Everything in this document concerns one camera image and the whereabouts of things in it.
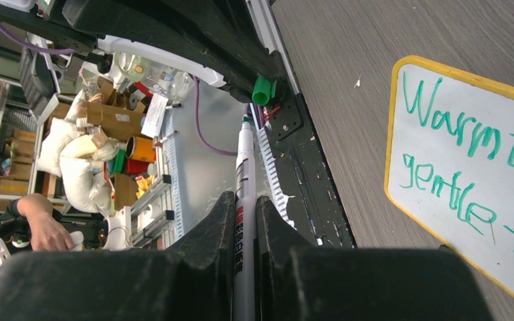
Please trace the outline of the yellow framed whiteboard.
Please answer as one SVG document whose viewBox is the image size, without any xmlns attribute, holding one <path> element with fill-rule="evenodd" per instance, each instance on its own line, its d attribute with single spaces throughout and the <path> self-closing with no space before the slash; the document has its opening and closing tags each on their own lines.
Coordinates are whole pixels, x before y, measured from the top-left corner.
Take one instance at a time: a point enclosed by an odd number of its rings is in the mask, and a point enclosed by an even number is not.
<svg viewBox="0 0 514 321">
<path fill-rule="evenodd" d="M 514 297 L 514 86 L 420 56 L 398 60 L 384 191 Z"/>
</svg>

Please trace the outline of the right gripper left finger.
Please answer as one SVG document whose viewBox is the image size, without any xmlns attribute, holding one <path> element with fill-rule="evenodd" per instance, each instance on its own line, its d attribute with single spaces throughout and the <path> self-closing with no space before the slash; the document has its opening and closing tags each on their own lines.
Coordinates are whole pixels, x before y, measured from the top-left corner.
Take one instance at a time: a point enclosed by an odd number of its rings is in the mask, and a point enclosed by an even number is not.
<svg viewBox="0 0 514 321">
<path fill-rule="evenodd" d="M 28 252 L 0 268 L 0 320 L 229 320 L 235 194 L 163 251 Z"/>
</svg>

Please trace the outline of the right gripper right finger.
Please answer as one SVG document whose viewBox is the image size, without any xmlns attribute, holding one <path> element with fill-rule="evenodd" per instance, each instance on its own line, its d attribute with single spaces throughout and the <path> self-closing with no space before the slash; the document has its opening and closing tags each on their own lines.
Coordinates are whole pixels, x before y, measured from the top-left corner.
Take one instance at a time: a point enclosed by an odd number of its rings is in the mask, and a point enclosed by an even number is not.
<svg viewBox="0 0 514 321">
<path fill-rule="evenodd" d="M 465 262 L 445 249 L 317 247 L 256 202 L 263 320 L 491 320 Z"/>
</svg>

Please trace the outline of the person's forearm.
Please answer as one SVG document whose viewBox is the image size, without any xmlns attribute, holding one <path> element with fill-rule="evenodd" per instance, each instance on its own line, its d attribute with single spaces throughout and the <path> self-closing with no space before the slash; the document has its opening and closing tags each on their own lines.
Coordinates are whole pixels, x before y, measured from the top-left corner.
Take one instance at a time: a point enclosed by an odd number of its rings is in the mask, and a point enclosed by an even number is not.
<svg viewBox="0 0 514 321">
<path fill-rule="evenodd" d="M 27 220 L 51 219 L 54 210 L 52 202 L 38 193 L 21 197 L 17 201 L 16 209 Z"/>
</svg>

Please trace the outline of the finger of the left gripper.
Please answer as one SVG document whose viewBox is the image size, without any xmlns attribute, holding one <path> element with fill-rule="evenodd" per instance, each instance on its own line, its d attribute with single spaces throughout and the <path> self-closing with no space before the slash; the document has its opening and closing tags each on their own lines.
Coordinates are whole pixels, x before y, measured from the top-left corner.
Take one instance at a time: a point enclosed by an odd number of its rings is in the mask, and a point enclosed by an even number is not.
<svg viewBox="0 0 514 321">
<path fill-rule="evenodd" d="M 258 75 L 284 79 L 247 1 L 67 1 L 62 15 L 102 51 L 166 64 L 233 96 L 249 96 Z"/>
</svg>

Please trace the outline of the green whiteboard marker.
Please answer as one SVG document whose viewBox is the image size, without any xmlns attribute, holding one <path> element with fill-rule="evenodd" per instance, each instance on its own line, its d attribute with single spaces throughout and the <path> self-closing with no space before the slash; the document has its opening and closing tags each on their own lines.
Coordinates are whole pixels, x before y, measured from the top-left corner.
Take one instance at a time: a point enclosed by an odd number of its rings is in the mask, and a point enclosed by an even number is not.
<svg viewBox="0 0 514 321">
<path fill-rule="evenodd" d="M 235 194 L 232 320 L 255 320 L 256 179 L 254 139 L 247 115 L 243 116 L 238 136 Z"/>
</svg>

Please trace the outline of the person's hand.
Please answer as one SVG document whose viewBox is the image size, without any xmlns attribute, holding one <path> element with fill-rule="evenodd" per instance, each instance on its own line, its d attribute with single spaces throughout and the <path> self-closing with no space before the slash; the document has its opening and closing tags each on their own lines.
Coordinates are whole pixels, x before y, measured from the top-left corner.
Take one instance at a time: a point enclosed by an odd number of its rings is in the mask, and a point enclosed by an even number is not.
<svg viewBox="0 0 514 321">
<path fill-rule="evenodd" d="M 70 251 L 74 243 L 68 231 L 51 214 L 42 212 L 27 216 L 34 251 Z"/>
</svg>

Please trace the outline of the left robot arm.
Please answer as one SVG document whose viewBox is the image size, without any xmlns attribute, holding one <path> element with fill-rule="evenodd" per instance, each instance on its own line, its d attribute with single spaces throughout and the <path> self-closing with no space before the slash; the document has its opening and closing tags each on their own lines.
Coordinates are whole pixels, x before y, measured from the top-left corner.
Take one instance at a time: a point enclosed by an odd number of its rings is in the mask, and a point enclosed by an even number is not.
<svg viewBox="0 0 514 321">
<path fill-rule="evenodd" d="M 241 102 L 288 89 L 247 1 L 0 1 L 0 21 L 64 51 L 128 53 L 198 77 Z"/>
</svg>

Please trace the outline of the green marker cap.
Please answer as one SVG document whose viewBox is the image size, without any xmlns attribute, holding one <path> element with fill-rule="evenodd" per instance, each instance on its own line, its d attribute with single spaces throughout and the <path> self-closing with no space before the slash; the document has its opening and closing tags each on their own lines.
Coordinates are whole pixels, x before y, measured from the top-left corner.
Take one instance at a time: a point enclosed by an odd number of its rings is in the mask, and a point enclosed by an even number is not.
<svg viewBox="0 0 514 321">
<path fill-rule="evenodd" d="M 256 105 L 266 106 L 276 95 L 276 80 L 269 80 L 258 75 L 252 93 L 252 101 Z"/>
</svg>

